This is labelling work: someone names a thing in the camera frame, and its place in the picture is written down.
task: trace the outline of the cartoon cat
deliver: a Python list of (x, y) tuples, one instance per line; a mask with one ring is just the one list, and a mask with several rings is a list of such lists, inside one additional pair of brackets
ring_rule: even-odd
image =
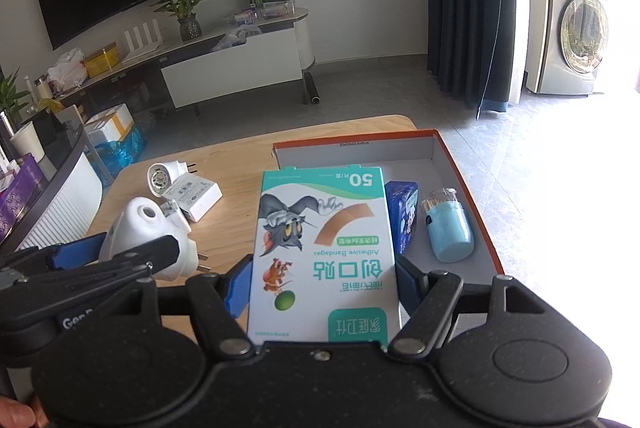
[(302, 251), (302, 224), (306, 222), (306, 217), (302, 213), (306, 209), (315, 211), (319, 215), (328, 215), (342, 208), (341, 202), (336, 202), (335, 197), (327, 199), (325, 203), (322, 199), (316, 199), (311, 195), (302, 197), (298, 202), (287, 206), (279, 198), (271, 194), (264, 194), (260, 197), (258, 207), (258, 218), (264, 218), (267, 223), (264, 225), (264, 253), (265, 256), (278, 246), (285, 248), (296, 247)]

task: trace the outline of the white and teal box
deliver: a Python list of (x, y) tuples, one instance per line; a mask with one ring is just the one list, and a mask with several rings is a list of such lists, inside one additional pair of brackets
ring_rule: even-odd
[(378, 341), (400, 329), (382, 170), (265, 172), (248, 334), (265, 341)]

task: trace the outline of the screw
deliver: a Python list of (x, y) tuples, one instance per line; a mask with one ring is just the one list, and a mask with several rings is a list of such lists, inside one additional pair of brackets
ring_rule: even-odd
[(329, 361), (331, 353), (328, 350), (314, 350), (312, 352), (316, 361)]
[(220, 350), (228, 356), (242, 356), (251, 350), (251, 343), (241, 338), (229, 338), (220, 342)]
[(427, 347), (424, 346), (422, 340), (400, 338), (394, 341), (393, 348), (398, 354), (402, 354), (403, 356), (417, 356), (424, 352)]

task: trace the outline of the tile floor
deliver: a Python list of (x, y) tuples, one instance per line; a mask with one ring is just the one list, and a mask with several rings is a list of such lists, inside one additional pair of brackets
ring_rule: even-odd
[(640, 426), (640, 94), (523, 94), (505, 114), (443, 95), (420, 57), (317, 66), (322, 103), (298, 82), (232, 94), (158, 121), (143, 158), (323, 122), (404, 114), (437, 128), (478, 204), (507, 273), (599, 344), (614, 369), (603, 416)]

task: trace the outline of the white cup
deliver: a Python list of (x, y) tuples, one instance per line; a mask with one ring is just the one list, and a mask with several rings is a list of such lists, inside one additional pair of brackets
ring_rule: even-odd
[(11, 138), (11, 144), (14, 145), (20, 157), (30, 153), (36, 162), (44, 157), (44, 150), (38, 138), (38, 133), (33, 126), (33, 121), (28, 122), (15, 133)]

